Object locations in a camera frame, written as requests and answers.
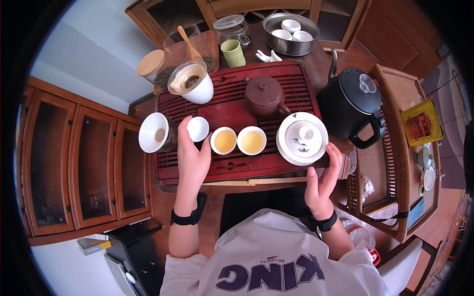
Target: green cup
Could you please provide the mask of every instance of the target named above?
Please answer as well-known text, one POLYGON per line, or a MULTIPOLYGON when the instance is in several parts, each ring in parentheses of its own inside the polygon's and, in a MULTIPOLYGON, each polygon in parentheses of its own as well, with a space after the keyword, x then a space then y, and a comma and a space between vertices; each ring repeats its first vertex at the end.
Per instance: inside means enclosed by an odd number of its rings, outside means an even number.
POLYGON ((245 66, 245 57, 239 41, 235 39, 227 40, 221 44, 220 50, 224 54, 229 68, 245 66))

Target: wooden tea scoop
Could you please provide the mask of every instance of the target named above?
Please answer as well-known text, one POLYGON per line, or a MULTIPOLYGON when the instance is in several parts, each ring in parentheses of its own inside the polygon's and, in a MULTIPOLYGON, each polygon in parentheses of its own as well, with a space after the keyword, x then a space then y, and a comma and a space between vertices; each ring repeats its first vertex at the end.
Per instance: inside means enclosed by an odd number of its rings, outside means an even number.
POLYGON ((181 37, 183 38, 183 40, 186 42, 186 44, 188 45, 189 50, 191 51, 191 59, 192 59, 192 60, 201 60, 201 61, 202 61, 201 55, 198 53, 197 50, 194 49, 194 47, 192 47, 192 44, 191 44, 191 42, 189 41, 188 36, 186 35, 186 32, 184 31, 184 29, 182 28, 182 26, 178 26, 178 32, 179 32, 179 34, 181 35, 181 37))

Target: white hand figurine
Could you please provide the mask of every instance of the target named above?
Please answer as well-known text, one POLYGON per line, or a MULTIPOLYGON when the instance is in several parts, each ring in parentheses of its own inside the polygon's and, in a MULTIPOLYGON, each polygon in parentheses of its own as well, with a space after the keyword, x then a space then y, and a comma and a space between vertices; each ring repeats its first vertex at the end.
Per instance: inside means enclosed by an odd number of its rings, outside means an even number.
POLYGON ((257 50, 257 53, 255 54, 255 56, 264 63, 283 61, 281 57, 276 55, 275 51, 272 50, 271 53, 272 53, 272 56, 267 56, 264 53, 262 53, 261 50, 257 50))

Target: white chair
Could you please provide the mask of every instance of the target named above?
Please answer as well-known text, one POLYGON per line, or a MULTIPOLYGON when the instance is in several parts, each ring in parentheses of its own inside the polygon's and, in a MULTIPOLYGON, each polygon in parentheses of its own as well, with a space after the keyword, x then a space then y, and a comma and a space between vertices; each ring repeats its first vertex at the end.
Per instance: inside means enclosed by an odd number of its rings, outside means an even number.
POLYGON ((438 248, 435 248, 413 235, 405 243, 391 250, 386 258, 382 258, 381 262, 377 265, 377 270, 389 288, 390 295, 415 296, 418 294, 438 256, 441 243, 442 241, 439 242, 438 248), (429 262, 416 289, 411 291, 406 286, 415 269, 422 249, 430 255, 429 262))

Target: person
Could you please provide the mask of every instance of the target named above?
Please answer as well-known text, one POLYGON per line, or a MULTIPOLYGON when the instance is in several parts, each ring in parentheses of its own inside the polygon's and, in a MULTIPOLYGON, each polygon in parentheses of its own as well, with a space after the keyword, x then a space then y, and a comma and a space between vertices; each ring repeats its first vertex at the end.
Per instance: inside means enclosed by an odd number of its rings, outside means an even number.
MULTIPOLYGON (((196 196, 211 161, 210 135, 198 151, 186 129, 191 117, 178 127, 179 184, 173 209, 178 217, 189 217, 197 209, 196 196)), ((341 158, 333 143, 326 152, 329 167, 320 180, 309 167, 304 190, 304 203, 316 221, 328 221, 335 212, 329 195, 341 158)), ((242 200, 236 204, 244 205, 233 212, 247 207, 242 200)), ((298 218, 263 208, 221 233, 207 259, 199 254, 198 225, 173 223, 161 295, 387 295, 371 254, 354 249, 341 221, 337 218, 325 230, 320 239, 298 218)))

